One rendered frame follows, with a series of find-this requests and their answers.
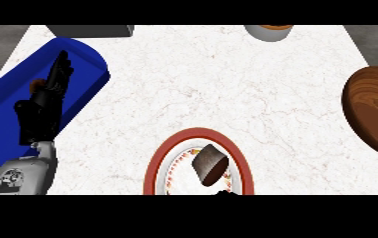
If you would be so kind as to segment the dark grey flat block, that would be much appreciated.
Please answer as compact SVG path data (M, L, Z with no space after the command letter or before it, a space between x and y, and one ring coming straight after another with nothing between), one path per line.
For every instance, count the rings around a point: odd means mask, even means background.
M131 37L133 25L49 25L56 37L68 38L115 38Z

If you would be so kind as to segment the small brown round object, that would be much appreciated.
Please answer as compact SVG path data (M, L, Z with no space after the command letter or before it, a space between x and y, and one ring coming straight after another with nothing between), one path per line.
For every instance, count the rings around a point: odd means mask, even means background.
M46 85L46 80L38 78L30 83L30 93L35 93Z

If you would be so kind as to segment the blue rectangular tray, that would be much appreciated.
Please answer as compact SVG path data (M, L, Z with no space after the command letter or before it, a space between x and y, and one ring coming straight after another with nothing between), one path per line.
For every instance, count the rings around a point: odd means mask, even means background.
M7 160L35 156L37 150L19 145L19 123L13 110L18 100L30 98L30 83L46 78L59 52L68 52L74 72L62 106L59 130L74 119L109 80L106 62L96 50L69 38L52 39L0 78L0 166Z

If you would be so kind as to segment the grey cup with brown contents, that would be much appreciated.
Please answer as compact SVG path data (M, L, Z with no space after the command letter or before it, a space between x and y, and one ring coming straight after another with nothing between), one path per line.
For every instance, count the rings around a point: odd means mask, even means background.
M245 25L250 35L261 41L278 42L291 32L292 25Z

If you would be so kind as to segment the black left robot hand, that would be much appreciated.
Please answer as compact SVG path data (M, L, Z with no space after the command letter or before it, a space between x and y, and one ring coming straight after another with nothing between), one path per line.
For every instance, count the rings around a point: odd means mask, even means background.
M19 100L13 106L21 126L21 145L55 140L59 132L62 104L72 72L74 68L68 59L68 52L62 50L44 79L44 87L35 93L30 93L30 99Z

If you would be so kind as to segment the brown wooden bowl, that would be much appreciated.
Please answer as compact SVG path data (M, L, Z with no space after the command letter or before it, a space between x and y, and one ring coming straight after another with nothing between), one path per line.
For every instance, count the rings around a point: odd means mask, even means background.
M378 66L353 73L344 85L341 103L354 133L378 152Z

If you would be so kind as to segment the red rimmed white plate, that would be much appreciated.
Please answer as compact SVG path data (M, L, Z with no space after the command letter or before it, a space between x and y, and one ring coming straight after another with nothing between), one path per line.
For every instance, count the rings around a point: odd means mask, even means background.
M157 149L145 174L145 195L157 195L162 193L162 179L168 171L168 164L173 162L179 153L185 151L190 145L199 145L205 142L216 144L221 150L227 152L227 155L233 160L232 166L239 175L238 193L244 195L254 194L254 181L248 162L233 141L213 129L189 128L171 135Z

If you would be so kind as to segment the dark brown can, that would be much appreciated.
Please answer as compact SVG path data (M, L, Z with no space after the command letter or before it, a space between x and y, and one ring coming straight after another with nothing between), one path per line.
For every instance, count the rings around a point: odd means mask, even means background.
M199 150L192 160L192 167L201 184L205 187L213 186L221 178L229 167L229 158L213 144L208 144Z

